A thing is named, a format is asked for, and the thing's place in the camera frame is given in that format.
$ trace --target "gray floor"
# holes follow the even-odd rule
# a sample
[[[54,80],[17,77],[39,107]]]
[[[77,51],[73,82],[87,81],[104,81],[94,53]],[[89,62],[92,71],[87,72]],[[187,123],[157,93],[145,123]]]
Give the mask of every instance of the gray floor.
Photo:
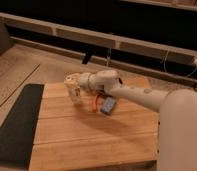
[[[66,75],[74,72],[107,69],[105,66],[89,63],[82,65],[80,60],[16,44],[0,57],[0,126],[23,86],[27,83],[62,82]],[[138,74],[120,71],[123,77],[136,77]],[[175,90],[184,87],[154,78],[149,78],[153,88]],[[0,166],[0,171],[24,170]]]

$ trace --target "dark wall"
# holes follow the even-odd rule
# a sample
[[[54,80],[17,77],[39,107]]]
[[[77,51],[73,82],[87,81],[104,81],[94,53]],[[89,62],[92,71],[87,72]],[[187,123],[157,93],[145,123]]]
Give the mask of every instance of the dark wall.
[[[120,0],[0,0],[0,11],[197,50],[197,12]]]

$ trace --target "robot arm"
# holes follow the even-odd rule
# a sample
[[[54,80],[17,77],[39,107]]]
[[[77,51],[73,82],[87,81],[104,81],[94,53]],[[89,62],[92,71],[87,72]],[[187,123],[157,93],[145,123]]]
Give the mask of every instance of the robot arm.
[[[168,94],[165,91],[123,85],[119,82],[119,74],[115,70],[96,74],[84,73],[79,77],[78,85],[86,91],[104,91],[113,97],[128,99],[155,112],[159,112],[161,103]]]
[[[197,93],[128,87],[114,70],[68,76],[69,88],[103,91],[160,113],[157,171],[197,171]]]

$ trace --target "black rubber mat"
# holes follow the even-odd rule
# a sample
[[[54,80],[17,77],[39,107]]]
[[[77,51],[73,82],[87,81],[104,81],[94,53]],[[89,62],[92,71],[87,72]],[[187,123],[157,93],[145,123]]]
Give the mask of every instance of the black rubber mat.
[[[43,85],[27,84],[0,128],[0,163],[28,166]]]

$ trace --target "table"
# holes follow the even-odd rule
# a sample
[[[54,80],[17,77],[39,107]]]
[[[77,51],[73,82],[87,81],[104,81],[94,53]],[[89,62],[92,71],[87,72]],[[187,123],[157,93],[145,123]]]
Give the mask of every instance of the table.
[[[123,81],[150,87],[145,77]],[[83,105],[74,106],[63,83],[45,84],[29,171],[86,170],[156,160],[157,113],[118,99],[106,116],[91,112],[91,94],[81,92],[81,97]]]

